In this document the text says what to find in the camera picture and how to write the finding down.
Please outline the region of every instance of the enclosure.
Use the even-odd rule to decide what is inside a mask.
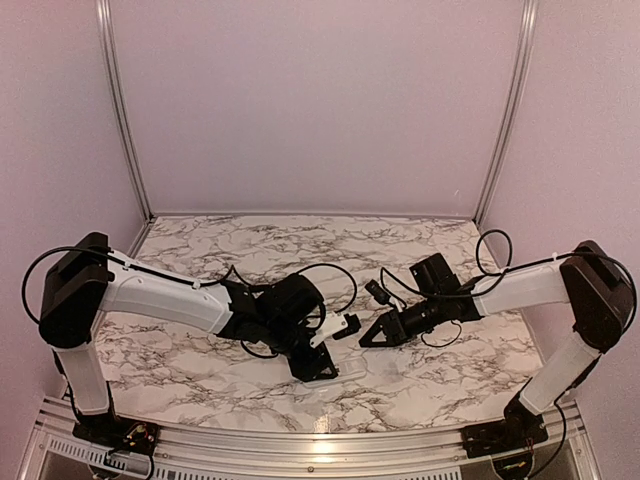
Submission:
[[[496,228],[513,265],[593,239],[640,278],[637,2],[9,0],[0,22],[3,478],[91,478],[106,451],[71,435],[20,302],[33,259],[91,231],[201,279],[333,263],[358,286],[360,333],[327,341],[343,380],[320,386],[235,340],[101,316],[116,410],[160,423],[162,479],[498,478],[461,429],[503,415],[571,333],[570,306],[363,349],[388,310],[364,285],[381,267],[410,282],[436,253],[466,281]],[[486,244],[499,271],[507,245]],[[27,291],[38,312],[45,271]],[[349,300],[340,273],[308,278],[331,308]],[[563,398],[564,421],[544,413],[536,466],[562,448],[537,478],[640,478],[636,330]],[[120,461],[144,478],[144,456]]]

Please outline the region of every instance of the marble table surface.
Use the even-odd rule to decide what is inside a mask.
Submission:
[[[311,263],[334,262],[362,287],[377,278],[382,265],[411,282],[408,267],[436,252],[465,281],[478,274],[477,239],[472,222],[457,220],[162,217],[137,258],[201,278],[235,265],[256,283]],[[484,248],[482,258],[492,265]],[[348,301],[350,283],[340,272],[319,268],[307,275],[329,307]],[[367,374],[314,388],[291,377],[284,358],[256,359],[236,341],[132,314],[108,314],[97,347],[121,414],[275,432],[377,432],[486,420],[500,416],[541,365],[518,312],[466,323],[460,339],[444,349],[419,339],[400,348],[361,349],[358,339],[384,310],[361,289],[350,310],[362,321],[361,333],[328,340],[327,346],[336,365],[361,358]],[[445,343],[457,331],[451,324],[439,326],[428,341]]]

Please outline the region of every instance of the metal frame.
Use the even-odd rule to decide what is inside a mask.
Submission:
[[[599,480],[580,412],[575,403],[563,405],[567,417],[569,445],[579,463],[582,480]],[[554,409],[544,414],[550,440],[557,444],[562,420]],[[51,440],[89,449],[100,455],[104,448],[76,439],[71,432],[74,417],[68,402],[45,398],[31,435],[18,476],[39,478],[43,461],[51,451]],[[411,478],[416,474],[451,469],[489,457],[468,459],[462,448],[464,425],[387,433],[266,433],[161,424],[156,449],[156,471],[218,473],[240,478]],[[114,460],[144,471],[144,457],[114,455]]]
[[[516,62],[513,68],[513,76],[511,77],[511,86],[509,87],[509,95],[507,97],[507,105],[502,117],[502,124],[493,150],[493,156],[489,165],[489,171],[482,187],[476,213],[473,221],[480,226],[486,218],[489,205],[498,182],[498,176],[502,170],[504,159],[509,147],[509,140],[513,131],[513,125],[518,111],[518,107],[522,100],[524,86],[529,71],[529,63],[531,60],[531,50],[533,48],[533,35],[536,25],[536,17],[538,11],[538,0],[525,0],[524,9],[522,11],[522,23],[520,25],[520,37],[518,39],[518,49]]]
[[[118,68],[118,59],[116,55],[116,44],[113,36],[113,25],[111,22],[111,5],[109,0],[96,0],[98,26],[100,27],[100,42],[102,44],[102,52],[104,54],[105,68],[111,100],[118,123],[118,130],[122,146],[124,148],[125,160],[131,178],[131,184],[138,202],[138,207],[142,212],[145,222],[149,222],[154,218],[149,204],[149,197],[144,187],[142,173],[138,163],[138,155],[136,154],[131,128],[127,117],[127,109],[124,102],[124,94],[122,92],[122,82],[120,81],[120,70]]]

